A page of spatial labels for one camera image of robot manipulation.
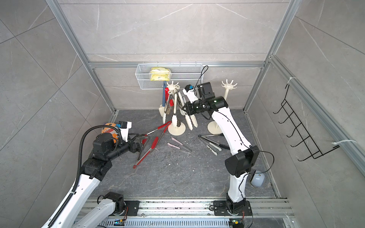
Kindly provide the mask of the blue handle cream tongs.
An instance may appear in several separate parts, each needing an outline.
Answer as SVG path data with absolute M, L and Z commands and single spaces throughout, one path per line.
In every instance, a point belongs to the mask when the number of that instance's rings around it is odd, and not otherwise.
M 159 113 L 162 117 L 162 122 L 163 124 L 165 124 L 165 119 L 166 119 L 166 113 L 165 113 L 165 105 L 166 105 L 166 87 L 167 87 L 167 83 L 166 81 L 163 82 L 163 96 L 162 96 L 162 105 L 159 107 Z

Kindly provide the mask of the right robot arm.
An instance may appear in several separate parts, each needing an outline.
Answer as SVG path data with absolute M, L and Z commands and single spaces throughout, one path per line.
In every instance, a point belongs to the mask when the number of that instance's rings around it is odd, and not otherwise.
M 192 85 L 183 89 L 184 95 L 189 99 L 183 106 L 189 116 L 208 112 L 210 117 L 220 127 L 223 136 L 228 143 L 228 149 L 232 156 L 225 160 L 225 167 L 230 174 L 230 187 L 226 196 L 226 202 L 214 202 L 215 210 L 222 208 L 230 215 L 251 215 L 252 209 L 245 196 L 247 179 L 252 187 L 260 187 L 265 181 L 265 173 L 253 171 L 252 168 L 261 150 L 244 137 L 238 125 L 234 121 L 228 103 L 224 97 L 216 97 L 210 83 L 198 85 L 199 96 L 195 95 Z

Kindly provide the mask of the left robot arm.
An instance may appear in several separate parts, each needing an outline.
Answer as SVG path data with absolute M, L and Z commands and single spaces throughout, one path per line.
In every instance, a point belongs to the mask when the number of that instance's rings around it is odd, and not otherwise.
M 77 174 L 65 198 L 55 212 L 43 225 L 45 228 L 95 228 L 108 216 L 122 216 L 126 221 L 129 207 L 124 196 L 109 192 L 103 195 L 97 206 L 78 222 L 78 214 L 94 189 L 101 183 L 107 172 L 112 168 L 112 161 L 127 152 L 142 152 L 149 137 L 146 134 L 130 133 L 130 122 L 120 122 L 116 125 L 97 125 L 89 128 L 83 134 L 79 145 Z M 95 129 L 112 129 L 117 134 L 99 134 L 93 142 L 93 149 L 86 161 L 82 161 L 83 145 L 87 135 Z

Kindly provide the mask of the wide cream handle tongs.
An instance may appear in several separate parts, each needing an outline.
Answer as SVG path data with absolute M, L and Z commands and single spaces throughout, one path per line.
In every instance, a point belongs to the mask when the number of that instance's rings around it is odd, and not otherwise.
M 196 128 L 198 127 L 198 123 L 197 123 L 195 115 L 189 116 L 187 113 L 187 115 L 185 115 L 185 119 L 186 119 L 188 127 L 191 131 L 193 130 L 193 127 L 196 127 Z

